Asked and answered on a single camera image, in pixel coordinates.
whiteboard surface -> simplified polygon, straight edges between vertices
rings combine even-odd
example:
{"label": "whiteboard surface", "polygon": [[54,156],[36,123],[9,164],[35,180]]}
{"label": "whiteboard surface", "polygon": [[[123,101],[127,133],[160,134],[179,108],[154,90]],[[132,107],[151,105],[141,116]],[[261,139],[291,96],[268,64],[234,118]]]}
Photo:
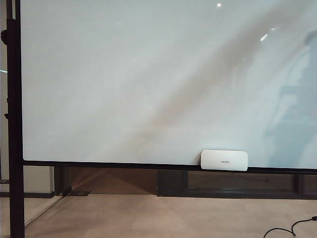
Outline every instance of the whiteboard surface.
{"label": "whiteboard surface", "polygon": [[23,157],[317,169],[316,0],[21,0]]}

black metal leg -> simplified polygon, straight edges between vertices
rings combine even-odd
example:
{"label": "black metal leg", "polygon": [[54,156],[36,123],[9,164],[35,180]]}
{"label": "black metal leg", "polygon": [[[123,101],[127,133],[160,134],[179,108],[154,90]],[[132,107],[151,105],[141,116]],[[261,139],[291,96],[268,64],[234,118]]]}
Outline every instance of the black metal leg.
{"label": "black metal leg", "polygon": [[24,184],[22,164],[21,82],[17,80],[16,21],[7,19],[8,143],[10,178],[10,237],[24,238]]}

glass panel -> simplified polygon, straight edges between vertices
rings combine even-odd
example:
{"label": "glass panel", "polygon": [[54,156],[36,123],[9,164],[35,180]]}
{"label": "glass panel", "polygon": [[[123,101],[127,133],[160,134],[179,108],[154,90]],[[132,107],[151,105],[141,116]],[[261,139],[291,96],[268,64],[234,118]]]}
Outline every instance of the glass panel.
{"label": "glass panel", "polygon": [[292,175],[189,172],[188,188],[218,191],[292,191]]}

dark baseboard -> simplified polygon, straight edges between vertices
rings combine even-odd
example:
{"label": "dark baseboard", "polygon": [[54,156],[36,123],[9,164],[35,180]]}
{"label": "dark baseboard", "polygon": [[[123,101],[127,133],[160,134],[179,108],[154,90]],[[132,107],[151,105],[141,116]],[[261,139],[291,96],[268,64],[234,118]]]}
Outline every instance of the dark baseboard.
{"label": "dark baseboard", "polygon": [[[25,192],[25,198],[52,198],[55,196],[55,192],[51,193],[37,193],[37,192]],[[10,197],[8,192],[0,192],[0,197]]]}

beige carpet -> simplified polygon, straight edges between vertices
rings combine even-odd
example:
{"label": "beige carpet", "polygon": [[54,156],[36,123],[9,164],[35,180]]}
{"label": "beige carpet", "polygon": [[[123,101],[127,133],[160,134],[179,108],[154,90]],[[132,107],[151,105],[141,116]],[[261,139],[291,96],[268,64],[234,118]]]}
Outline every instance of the beige carpet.
{"label": "beige carpet", "polygon": [[[262,238],[317,215],[315,200],[252,200],[91,194],[66,197],[26,227],[27,238]],[[317,237],[317,222],[297,238]],[[275,231],[268,238],[292,238]]]}

